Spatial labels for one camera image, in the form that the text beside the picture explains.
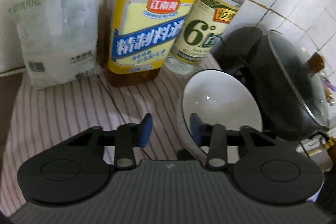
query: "bowl rim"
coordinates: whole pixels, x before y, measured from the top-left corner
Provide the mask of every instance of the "bowl rim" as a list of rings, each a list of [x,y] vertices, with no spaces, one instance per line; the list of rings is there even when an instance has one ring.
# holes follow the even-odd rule
[[[225,73],[225,72],[222,71],[222,70],[219,70],[219,69],[205,69],[205,70],[200,70],[200,71],[196,72],[192,77],[190,77],[190,78],[188,79],[187,83],[185,84],[185,86],[183,87],[183,90],[182,90],[182,93],[181,93],[181,112],[182,112],[182,118],[183,118],[183,122],[184,122],[185,128],[188,130],[188,133],[189,133],[190,137],[193,138],[193,135],[192,135],[191,132],[190,132],[190,129],[189,129],[187,123],[186,123],[186,119],[185,119],[185,115],[184,115],[184,109],[183,109],[184,92],[185,92],[185,89],[186,89],[188,83],[191,81],[192,78],[194,78],[194,77],[195,77],[197,74],[199,74],[199,73],[206,72],[206,71],[209,71],[209,70],[213,70],[213,71],[221,72],[221,73],[223,73],[223,74],[225,74],[225,75],[231,77],[232,79],[234,79],[235,81],[237,81],[240,85],[242,85],[242,86],[245,88],[245,90],[248,92],[248,94],[251,95],[252,99],[254,100],[254,102],[255,102],[255,104],[256,104],[256,106],[257,106],[258,116],[259,116],[259,119],[260,119],[260,121],[261,121],[261,130],[263,130],[263,120],[262,120],[262,118],[261,118],[261,113],[260,113],[259,106],[258,106],[256,100],[254,99],[253,95],[252,95],[252,94],[250,93],[250,91],[244,86],[244,84],[241,83],[238,79],[234,78],[232,75],[229,75],[229,74]],[[201,149],[200,147],[199,147],[199,149],[200,149],[205,155],[208,155],[208,154],[205,153],[205,152],[203,151],[203,149]]]

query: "ribbed gray surface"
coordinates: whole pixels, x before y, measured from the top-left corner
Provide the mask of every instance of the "ribbed gray surface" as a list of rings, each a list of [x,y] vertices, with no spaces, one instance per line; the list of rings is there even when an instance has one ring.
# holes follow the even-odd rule
[[[118,172],[94,198],[64,208],[28,203],[15,224],[324,224],[331,219],[313,203],[271,207],[237,192],[224,173],[197,161],[147,161]]]

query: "pot lid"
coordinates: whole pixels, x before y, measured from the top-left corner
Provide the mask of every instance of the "pot lid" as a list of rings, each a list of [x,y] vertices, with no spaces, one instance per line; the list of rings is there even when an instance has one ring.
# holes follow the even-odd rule
[[[328,126],[328,104],[319,73],[308,64],[310,56],[304,48],[294,46],[281,33],[271,30],[268,43],[289,85],[312,118]]]

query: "white plastic bag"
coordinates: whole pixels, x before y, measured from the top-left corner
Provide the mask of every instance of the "white plastic bag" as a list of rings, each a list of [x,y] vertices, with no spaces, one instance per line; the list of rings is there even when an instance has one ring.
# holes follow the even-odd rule
[[[96,65],[100,0],[11,0],[31,84],[37,89],[99,71]]]

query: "red and yellow logo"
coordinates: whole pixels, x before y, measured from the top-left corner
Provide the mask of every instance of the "red and yellow logo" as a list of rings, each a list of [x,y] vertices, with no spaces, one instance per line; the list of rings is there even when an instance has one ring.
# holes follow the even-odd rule
[[[179,0],[149,0],[147,10],[155,14],[168,14],[180,7]]]

